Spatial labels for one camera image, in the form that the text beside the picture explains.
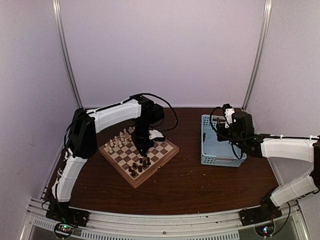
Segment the wooden chess board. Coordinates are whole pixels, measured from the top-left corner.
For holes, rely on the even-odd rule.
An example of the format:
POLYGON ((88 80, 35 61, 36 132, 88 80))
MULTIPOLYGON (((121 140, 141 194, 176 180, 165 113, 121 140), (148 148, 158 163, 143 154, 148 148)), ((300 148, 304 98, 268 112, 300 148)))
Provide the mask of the wooden chess board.
POLYGON ((124 129, 99 148, 99 152, 133 187, 137 188, 178 154, 180 148, 169 140, 156 141, 146 156, 140 155, 130 134, 133 126, 124 129))

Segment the light blue plastic basket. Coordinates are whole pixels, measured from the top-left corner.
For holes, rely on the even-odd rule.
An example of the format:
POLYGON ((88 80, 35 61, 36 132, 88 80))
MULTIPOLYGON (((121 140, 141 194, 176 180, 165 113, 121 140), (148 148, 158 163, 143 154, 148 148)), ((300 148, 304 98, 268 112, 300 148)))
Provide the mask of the light blue plastic basket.
POLYGON ((247 155, 228 141, 218 141, 210 125, 210 116, 201 116, 201 164, 208 166, 238 168, 247 155))

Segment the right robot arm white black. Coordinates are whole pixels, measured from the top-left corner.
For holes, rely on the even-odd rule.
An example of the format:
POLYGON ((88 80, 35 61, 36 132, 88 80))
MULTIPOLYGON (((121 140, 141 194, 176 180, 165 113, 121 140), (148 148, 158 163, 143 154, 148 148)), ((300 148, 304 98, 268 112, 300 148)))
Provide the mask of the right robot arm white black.
POLYGON ((252 116, 243 111, 224 110, 224 121, 210 122, 219 142, 227 141, 242 153, 254 158, 269 160, 302 161, 309 164, 307 172, 270 190, 260 201, 256 210, 259 220, 266 221, 279 207, 292 200, 317 194, 320 191, 320 137, 304 137, 257 134, 252 116))

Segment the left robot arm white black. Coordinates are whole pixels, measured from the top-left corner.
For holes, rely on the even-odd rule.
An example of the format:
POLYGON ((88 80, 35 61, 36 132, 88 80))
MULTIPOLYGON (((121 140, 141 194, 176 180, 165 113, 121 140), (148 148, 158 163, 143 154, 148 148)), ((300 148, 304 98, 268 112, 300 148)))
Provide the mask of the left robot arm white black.
POLYGON ((99 137, 107 129, 133 121, 133 132, 128 135, 132 139, 132 145, 143 157, 155 142, 166 139, 165 135, 151 127, 165 118, 163 106, 154 102, 151 97, 152 94, 149 93, 138 93, 118 103, 92 109, 78 108, 74 112, 63 139, 65 166, 58 173, 48 196, 50 201, 56 203, 51 211, 61 222, 72 218, 71 209, 64 204, 70 202, 82 168, 97 154, 102 145, 99 137))

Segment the row of white chess pieces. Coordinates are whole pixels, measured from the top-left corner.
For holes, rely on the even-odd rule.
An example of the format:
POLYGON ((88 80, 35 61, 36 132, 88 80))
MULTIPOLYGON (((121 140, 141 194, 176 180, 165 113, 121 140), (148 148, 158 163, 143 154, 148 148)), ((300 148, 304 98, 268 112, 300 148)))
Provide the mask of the row of white chess pieces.
POLYGON ((135 127, 133 125, 124 128, 123 131, 121 131, 113 139, 110 139, 107 143, 105 143, 102 149, 109 154, 113 154, 118 151, 126 152, 134 146, 134 143, 132 141, 132 133, 134 132, 134 130, 135 127))

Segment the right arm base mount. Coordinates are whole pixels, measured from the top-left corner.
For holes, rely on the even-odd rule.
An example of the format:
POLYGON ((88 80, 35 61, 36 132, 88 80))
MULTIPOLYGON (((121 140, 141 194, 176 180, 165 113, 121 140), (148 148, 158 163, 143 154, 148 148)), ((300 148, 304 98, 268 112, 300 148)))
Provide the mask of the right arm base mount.
POLYGON ((254 208, 244 208, 239 212, 242 226, 255 225, 263 222, 270 222, 273 219, 282 216, 281 210, 277 209, 275 213, 266 213, 260 206, 254 208))

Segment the right aluminium frame post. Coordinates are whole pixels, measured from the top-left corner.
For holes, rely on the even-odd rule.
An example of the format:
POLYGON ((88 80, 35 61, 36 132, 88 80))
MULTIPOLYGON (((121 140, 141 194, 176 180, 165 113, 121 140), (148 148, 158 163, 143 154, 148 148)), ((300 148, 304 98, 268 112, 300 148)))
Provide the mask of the right aluminium frame post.
POLYGON ((273 1, 272 0, 265 0, 264 1, 264 9, 262 14, 262 20, 261 20, 261 27, 260 27, 260 33, 259 33, 259 40, 257 44, 257 49, 255 53, 255 58, 253 62, 253 67, 249 79, 249 84, 247 87, 247 91, 244 97, 244 101, 242 104, 241 109, 246 111, 248 109, 253 91, 254 86, 259 74, 264 49, 266 46, 268 33, 270 29, 270 23, 271 23, 271 17, 272 17, 272 7, 273 7, 273 1))

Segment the aluminium frame post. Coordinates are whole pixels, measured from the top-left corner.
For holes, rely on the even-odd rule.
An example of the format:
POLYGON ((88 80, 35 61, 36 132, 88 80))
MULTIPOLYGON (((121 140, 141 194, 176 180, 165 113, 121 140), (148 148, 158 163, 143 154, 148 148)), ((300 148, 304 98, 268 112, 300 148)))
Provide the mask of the aluminium frame post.
POLYGON ((78 86, 76 84, 75 75, 74 75, 74 71, 71 63, 71 58, 70 58, 70 54, 67 46, 66 34, 64 30, 63 17, 62 17, 62 11, 61 11, 61 1, 52 0, 52 6, 53 6, 53 14, 54 14, 54 18, 55 18, 55 22, 58 30, 58 35, 59 35, 60 45, 62 49, 62 55, 64 59, 64 65, 67 73, 68 82, 70 84, 71 92, 75 99, 77 107, 82 108, 83 103, 81 101, 78 86))
POLYGON ((264 1, 264 9, 262 14, 262 20, 261 20, 261 27, 260 27, 260 33, 259 33, 259 40, 257 44, 257 49, 255 53, 255 58, 253 62, 253 67, 249 79, 249 84, 247 87, 247 91, 244 97, 244 101, 242 104, 241 109, 246 111, 248 109, 253 91, 254 86, 259 74, 264 49, 266 46, 268 33, 270 29, 270 23, 271 23, 271 17, 272 17, 272 7, 273 7, 273 1, 272 0, 265 0, 264 1))

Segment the front aluminium rail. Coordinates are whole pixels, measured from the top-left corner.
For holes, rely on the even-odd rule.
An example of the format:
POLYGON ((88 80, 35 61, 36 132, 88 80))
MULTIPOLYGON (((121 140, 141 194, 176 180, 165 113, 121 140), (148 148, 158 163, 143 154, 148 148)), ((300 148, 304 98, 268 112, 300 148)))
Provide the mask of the front aluminium rail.
MULTIPOLYGON (((43 199, 31 198, 18 240, 59 240, 54 234, 58 223, 46 218, 43 199)), ((290 203, 290 216, 272 237, 261 237, 255 229, 271 222, 244 226, 242 209, 178 215, 121 214, 83 209, 89 212, 87 225, 79 226, 66 240, 311 240, 297 201, 290 203)))

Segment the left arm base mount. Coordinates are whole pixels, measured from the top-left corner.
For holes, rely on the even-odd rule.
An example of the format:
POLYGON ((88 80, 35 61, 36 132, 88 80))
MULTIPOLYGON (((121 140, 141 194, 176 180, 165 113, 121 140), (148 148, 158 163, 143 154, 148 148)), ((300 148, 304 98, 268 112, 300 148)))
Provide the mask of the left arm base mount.
POLYGON ((49 206, 45 217, 57 222, 66 223, 76 227, 86 227, 89 220, 90 213, 85 210, 63 206, 49 206))

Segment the left aluminium frame post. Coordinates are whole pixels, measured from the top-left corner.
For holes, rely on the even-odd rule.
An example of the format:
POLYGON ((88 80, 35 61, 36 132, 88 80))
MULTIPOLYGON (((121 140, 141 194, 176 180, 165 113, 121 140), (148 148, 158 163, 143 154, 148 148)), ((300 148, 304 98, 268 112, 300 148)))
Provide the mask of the left aluminium frame post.
POLYGON ((66 34, 64 30, 63 17, 62 17, 62 11, 61 11, 61 1, 52 0, 52 6, 53 6, 53 14, 54 14, 54 18, 55 18, 55 22, 58 30, 58 35, 59 35, 60 45, 62 49, 62 55, 64 59, 64 65, 67 73, 68 82, 70 84, 71 92, 75 99, 77 107, 82 108, 83 103, 81 101, 78 86, 76 84, 75 75, 74 75, 74 71, 71 63, 71 58, 70 58, 70 54, 67 46, 66 34))

